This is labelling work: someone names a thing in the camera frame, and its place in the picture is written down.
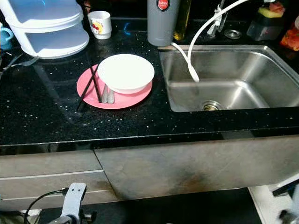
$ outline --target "drawer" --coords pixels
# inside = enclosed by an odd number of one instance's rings
[[[38,197],[49,191],[69,187],[73,182],[86,183],[87,191],[111,190],[103,170],[0,178],[1,199]]]
[[[0,156],[0,177],[102,169],[92,150]]]
[[[0,210],[2,211],[14,211],[14,210],[26,210],[34,198],[19,198],[19,199],[5,199],[0,201]],[[82,204],[98,204],[106,202],[118,201],[112,190],[100,190],[91,191],[85,194]],[[32,208],[33,209],[47,209],[62,207],[64,203],[64,196],[53,195],[47,196],[38,201]]]

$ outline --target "white mug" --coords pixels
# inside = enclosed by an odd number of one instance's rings
[[[94,11],[88,14],[90,28],[97,39],[108,39],[111,37],[110,13],[105,11]]]

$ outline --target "gray thermos bottle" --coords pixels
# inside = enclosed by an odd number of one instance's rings
[[[180,0],[148,0],[148,41],[155,46],[171,44]]]

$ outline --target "stacked plastic container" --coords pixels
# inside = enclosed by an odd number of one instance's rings
[[[23,51],[44,59],[76,54],[89,41],[83,13],[75,0],[0,0]]]

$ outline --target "white bowl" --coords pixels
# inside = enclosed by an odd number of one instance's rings
[[[154,77],[152,64],[131,54],[113,55],[103,60],[98,75],[115,92],[133,94],[141,91]]]

